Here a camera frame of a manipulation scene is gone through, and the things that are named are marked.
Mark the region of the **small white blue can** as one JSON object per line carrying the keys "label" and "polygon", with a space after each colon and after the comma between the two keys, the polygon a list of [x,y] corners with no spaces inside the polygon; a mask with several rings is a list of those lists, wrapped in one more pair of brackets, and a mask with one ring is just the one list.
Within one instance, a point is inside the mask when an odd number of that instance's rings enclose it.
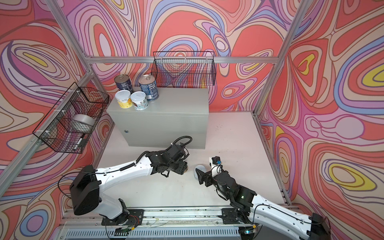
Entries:
{"label": "small white blue can", "polygon": [[207,169],[205,168],[204,165],[197,165],[197,166],[195,167],[195,169],[194,169],[194,177],[195,177],[196,180],[199,179],[196,170],[200,170],[200,171],[202,171],[203,173],[207,172]]}

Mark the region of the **tall light blue can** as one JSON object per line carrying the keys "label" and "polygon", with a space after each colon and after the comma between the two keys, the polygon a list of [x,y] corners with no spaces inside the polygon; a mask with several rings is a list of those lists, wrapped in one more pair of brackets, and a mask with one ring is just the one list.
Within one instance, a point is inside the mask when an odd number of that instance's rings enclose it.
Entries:
{"label": "tall light blue can", "polygon": [[159,97],[156,79],[153,75],[143,75],[139,78],[139,85],[146,94],[148,101],[155,101]]}

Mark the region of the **small yellow can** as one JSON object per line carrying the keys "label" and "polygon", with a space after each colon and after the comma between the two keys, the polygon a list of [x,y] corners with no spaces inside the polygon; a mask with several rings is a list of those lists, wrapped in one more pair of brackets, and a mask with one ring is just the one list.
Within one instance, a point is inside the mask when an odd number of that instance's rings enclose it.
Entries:
{"label": "small yellow can", "polygon": [[129,90],[120,90],[115,94],[115,99],[117,100],[119,106],[122,109],[128,109],[133,106],[131,100],[131,92]]}

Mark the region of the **tall dark blue can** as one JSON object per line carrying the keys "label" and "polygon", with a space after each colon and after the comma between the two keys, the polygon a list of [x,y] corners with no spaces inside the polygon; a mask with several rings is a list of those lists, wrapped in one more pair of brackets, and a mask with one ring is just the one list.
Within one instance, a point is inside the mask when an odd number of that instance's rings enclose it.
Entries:
{"label": "tall dark blue can", "polygon": [[117,88],[120,91],[127,90],[131,94],[134,92],[131,78],[128,75],[125,75],[125,74],[118,75],[114,78],[114,81],[116,83]]}

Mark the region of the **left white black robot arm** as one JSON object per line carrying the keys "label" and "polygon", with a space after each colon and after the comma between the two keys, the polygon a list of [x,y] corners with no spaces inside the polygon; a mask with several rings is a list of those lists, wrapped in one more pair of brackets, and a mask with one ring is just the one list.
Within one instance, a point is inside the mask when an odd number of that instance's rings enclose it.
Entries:
{"label": "left white black robot arm", "polygon": [[131,162],[108,168],[83,167],[70,185],[74,215],[96,213],[103,217],[104,226],[136,226],[142,223],[132,214],[122,199],[115,199],[105,192],[115,185],[129,180],[160,174],[168,177],[170,172],[183,175],[188,168],[186,146],[192,137],[182,136],[162,151],[144,151]]}

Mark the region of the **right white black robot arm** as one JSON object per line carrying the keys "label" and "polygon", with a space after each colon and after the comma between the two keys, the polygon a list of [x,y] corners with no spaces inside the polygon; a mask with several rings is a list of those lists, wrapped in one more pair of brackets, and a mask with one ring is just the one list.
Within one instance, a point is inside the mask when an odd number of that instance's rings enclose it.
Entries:
{"label": "right white black robot arm", "polygon": [[326,218],[319,214],[301,214],[277,205],[255,191],[239,185],[223,169],[220,157],[210,158],[211,170],[195,168],[200,185],[213,186],[220,198],[230,202],[234,217],[231,221],[266,226],[292,240],[329,240],[331,230]]}

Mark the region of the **grey metal cabinet box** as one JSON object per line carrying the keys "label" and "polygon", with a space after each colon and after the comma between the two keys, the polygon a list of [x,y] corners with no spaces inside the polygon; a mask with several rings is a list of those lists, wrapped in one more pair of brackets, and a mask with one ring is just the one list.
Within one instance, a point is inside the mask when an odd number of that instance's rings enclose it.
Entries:
{"label": "grey metal cabinet box", "polygon": [[113,100],[107,113],[130,147],[166,148],[182,136],[188,149],[205,149],[209,122],[209,90],[159,88],[159,98],[144,110],[122,109]]}

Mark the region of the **grey tape roll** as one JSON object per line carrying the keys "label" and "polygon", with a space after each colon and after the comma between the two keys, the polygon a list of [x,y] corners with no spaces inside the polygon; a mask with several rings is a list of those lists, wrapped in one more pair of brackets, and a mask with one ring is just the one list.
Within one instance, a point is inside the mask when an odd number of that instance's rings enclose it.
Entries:
{"label": "grey tape roll", "polygon": [[76,133],[90,133],[95,124],[95,120],[84,114],[76,114],[71,121],[71,129]]}

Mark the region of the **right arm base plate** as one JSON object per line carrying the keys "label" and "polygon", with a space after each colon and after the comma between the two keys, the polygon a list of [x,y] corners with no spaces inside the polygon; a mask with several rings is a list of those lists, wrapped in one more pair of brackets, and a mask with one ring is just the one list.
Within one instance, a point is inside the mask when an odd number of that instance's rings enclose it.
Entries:
{"label": "right arm base plate", "polygon": [[223,220],[225,225],[229,224],[255,224],[249,219],[250,214],[248,212],[240,211],[234,208],[223,208],[221,215],[218,217]]}

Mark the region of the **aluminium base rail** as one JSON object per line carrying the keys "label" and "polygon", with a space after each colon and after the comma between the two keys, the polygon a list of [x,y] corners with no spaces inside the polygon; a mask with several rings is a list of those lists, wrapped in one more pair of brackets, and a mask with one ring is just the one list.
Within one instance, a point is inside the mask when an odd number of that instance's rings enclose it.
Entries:
{"label": "aluminium base rail", "polygon": [[225,206],[143,207],[141,224],[132,231],[123,226],[104,226],[102,216],[75,216],[67,211],[55,240],[239,240],[249,224],[225,224]]}

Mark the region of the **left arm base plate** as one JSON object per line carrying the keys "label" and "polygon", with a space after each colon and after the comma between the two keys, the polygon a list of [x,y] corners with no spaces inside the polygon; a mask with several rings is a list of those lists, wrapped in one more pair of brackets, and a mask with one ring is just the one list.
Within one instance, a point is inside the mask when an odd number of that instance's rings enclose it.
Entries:
{"label": "left arm base plate", "polygon": [[131,226],[137,227],[143,222],[144,210],[133,209],[123,210],[123,212],[114,219],[103,217],[102,226]]}

